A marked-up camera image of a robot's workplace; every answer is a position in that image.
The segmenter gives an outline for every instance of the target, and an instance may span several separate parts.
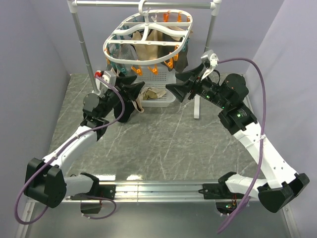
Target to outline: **orange clothespin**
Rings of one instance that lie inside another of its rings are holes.
[[[105,48],[105,51],[108,52],[107,48]],[[110,60],[108,60],[108,58],[106,57],[107,60],[107,64],[110,64]]]
[[[155,64],[154,65],[154,68],[150,68],[149,66],[148,66],[148,69],[153,73],[153,74],[155,74],[155,75],[157,75],[159,72],[158,72],[158,66],[157,66],[157,64]]]
[[[142,69],[141,69],[140,66],[139,66],[139,68],[135,68],[135,67],[132,66],[131,69],[132,69],[134,72],[136,72],[139,76],[142,76],[142,75],[143,75]]]
[[[174,61],[178,61],[178,53],[173,57]]]
[[[169,11],[163,14],[163,21],[168,22],[168,19],[169,19]]]
[[[178,13],[178,17],[177,17],[177,22],[182,22],[182,15],[181,15],[181,11]]]
[[[173,69],[173,58],[170,58],[169,62],[164,61],[164,63],[167,65],[167,67]]]

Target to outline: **white hanger hook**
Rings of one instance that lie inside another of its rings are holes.
[[[146,2],[147,0],[141,0],[140,2],[139,2],[139,14],[141,15],[141,16],[148,16],[149,15],[149,11],[150,11],[150,8],[148,8],[147,9],[147,13],[143,13],[143,4]]]

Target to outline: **beige cloth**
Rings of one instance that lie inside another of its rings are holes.
[[[158,89],[158,88],[152,88],[152,87],[144,87],[138,98],[133,101],[133,106],[134,108],[142,113],[144,112],[144,108],[142,107],[142,101],[143,100],[148,100],[148,99],[157,99],[161,98],[166,94],[166,91],[164,89]]]
[[[133,33],[132,40],[139,41],[142,39],[140,32]],[[147,37],[147,41],[161,41],[157,30],[153,30]],[[158,58],[159,46],[155,45],[134,45],[138,60],[155,60]]]
[[[169,29],[174,31],[184,31],[184,29],[177,26],[169,26]],[[180,41],[181,37],[172,37],[175,41]],[[133,33],[132,40],[139,41],[142,36],[139,31]],[[150,35],[147,37],[147,41],[163,41],[163,33],[161,31],[152,30]],[[158,58],[159,46],[155,45],[134,45],[135,51],[138,56],[138,60],[155,60]]]

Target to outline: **white drying rack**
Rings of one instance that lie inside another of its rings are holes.
[[[108,60],[120,63],[120,64],[137,64],[137,65],[150,65],[150,64],[156,64],[161,63],[164,61],[169,60],[170,58],[177,55],[185,46],[186,41],[189,37],[190,31],[192,29],[193,24],[193,18],[192,16],[181,10],[148,10],[148,11],[142,11],[142,5],[144,3],[144,0],[142,0],[139,3],[139,13],[136,13],[132,16],[129,16],[124,21],[120,23],[120,25],[112,32],[112,34],[106,39],[104,43],[104,53]],[[180,15],[184,15],[187,19],[187,22],[149,22],[149,14],[150,13],[178,13]],[[132,22],[136,17],[143,16],[145,22]],[[122,30],[124,27],[132,26],[129,29]],[[184,31],[175,31],[167,28],[168,26],[177,26],[177,27],[186,27]],[[173,37],[180,37],[182,39],[181,42],[167,42],[167,41],[147,41],[148,33],[150,29],[161,31],[169,36]],[[141,40],[117,40],[114,39],[116,36],[127,36],[132,34],[135,31],[138,30],[144,30],[143,37]],[[129,44],[129,45],[156,45],[156,46],[175,46],[175,50],[171,52],[168,55],[165,55],[163,57],[160,57],[158,59],[152,59],[152,60],[127,60],[127,59],[117,59],[112,57],[107,51],[107,48],[109,48],[110,44]]]
[[[136,15],[147,15],[148,13],[153,12],[157,12],[155,10],[150,10],[150,11],[143,11],[143,7],[160,7],[160,8],[201,8],[201,9],[211,9],[211,20],[210,20],[210,25],[209,25],[209,30],[208,30],[208,34],[207,34],[207,39],[206,39],[206,45],[205,45],[205,49],[204,52],[207,51],[209,49],[209,45],[210,45],[210,41],[211,41],[211,35],[212,35],[212,30],[213,30],[213,26],[214,26],[214,22],[215,22],[215,18],[219,13],[219,8],[220,8],[220,4],[221,4],[222,0],[213,0],[213,2],[146,2],[146,0],[141,0],[141,2],[133,2],[133,1],[87,1],[87,0],[67,0],[68,6],[69,6],[69,10],[72,13],[73,16],[73,20],[75,23],[75,27],[76,27],[76,31],[77,31],[77,35],[79,38],[79,42],[81,44],[81,48],[82,48],[82,52],[85,58],[85,62],[86,62],[86,66],[87,66],[87,70],[88,70],[88,74],[90,77],[90,81],[92,83],[92,87],[93,87],[93,92],[96,94],[100,94],[100,90],[98,89],[97,85],[96,85],[96,81],[95,81],[95,76],[94,76],[94,72],[93,72],[93,68],[91,66],[90,63],[90,59],[89,59],[89,55],[88,55],[88,51],[87,51],[87,47],[86,47],[86,43],[84,40],[84,36],[83,36],[83,32],[80,26],[80,22],[79,22],[79,18],[78,18],[78,6],[108,6],[108,7],[138,7],[139,8],[139,13],[137,13]],[[188,26],[189,30],[185,31],[186,35],[185,36],[179,36],[179,35],[175,35],[178,37],[182,37],[183,41],[184,39],[188,38],[188,35],[190,33],[190,28],[192,25],[192,17],[190,14],[185,13],[188,16],[190,16],[190,22],[179,22],[178,26]],[[126,19],[126,22],[122,22],[122,24],[135,24],[133,22],[127,22],[128,18]],[[149,29],[157,29],[160,30],[162,32],[166,32],[166,30],[168,30],[166,28],[166,26],[169,25],[169,23],[172,23],[173,25],[175,25],[175,22],[166,22],[166,23],[160,23],[160,24],[154,24],[154,23],[149,23],[149,22],[145,22],[143,24],[136,24],[135,26],[131,27],[128,30],[121,30],[119,29],[120,26],[111,34],[111,36],[107,39],[107,41],[104,44],[104,49],[105,46],[109,43],[115,43],[115,44],[152,44],[152,42],[146,41],[145,36],[148,35]],[[125,40],[114,40],[112,39],[113,34],[116,35],[127,35],[127,34],[131,34],[131,29],[132,30],[137,30],[137,28],[140,29],[145,29],[144,32],[144,38],[141,41],[132,41],[132,42],[128,42]],[[168,31],[166,32],[168,35],[173,36],[173,34],[184,34],[184,32],[182,31]],[[164,42],[155,42],[155,44],[164,44]],[[170,45],[179,45],[180,42],[165,42],[165,46],[170,46]],[[174,52],[172,52],[171,54],[164,56],[167,58],[171,58],[172,56],[176,55],[178,52],[180,52],[182,49],[182,47],[178,47]],[[117,59],[111,57],[107,52],[105,52],[106,57],[113,61],[113,62],[117,62],[117,63],[122,63],[122,61],[117,61]],[[155,64],[158,62],[162,62],[163,58],[159,58],[159,59],[155,59],[155,60],[150,60],[151,62],[146,62],[145,61],[138,61],[138,65],[149,65],[149,64]],[[199,104],[200,104],[200,98],[199,96],[195,96],[195,108],[194,108],[194,118],[199,118]]]

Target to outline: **teal clothespin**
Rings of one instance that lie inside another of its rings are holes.
[[[117,40],[118,39],[117,35],[113,35],[113,39]],[[115,45],[116,49],[118,50],[119,49],[119,44],[114,44],[114,45]]]
[[[111,57],[113,56],[113,51],[112,51],[112,53],[111,53],[110,50],[108,49],[109,55],[110,55]],[[112,68],[116,70],[116,65],[115,65],[115,63],[112,62],[112,61],[110,61],[110,64],[111,64]]]
[[[128,30],[130,27],[129,26],[122,26],[122,28],[123,28],[123,30]]]
[[[186,48],[187,48],[187,46],[188,46],[188,40],[189,40],[189,39],[186,40],[185,45],[184,45],[184,47],[182,48],[182,52],[185,52],[185,51],[186,51]]]
[[[126,74],[126,73],[127,73],[127,70],[125,69],[124,65],[122,65],[122,66],[123,66],[123,67],[120,68],[120,67],[117,65],[117,69],[118,69],[121,73]]]

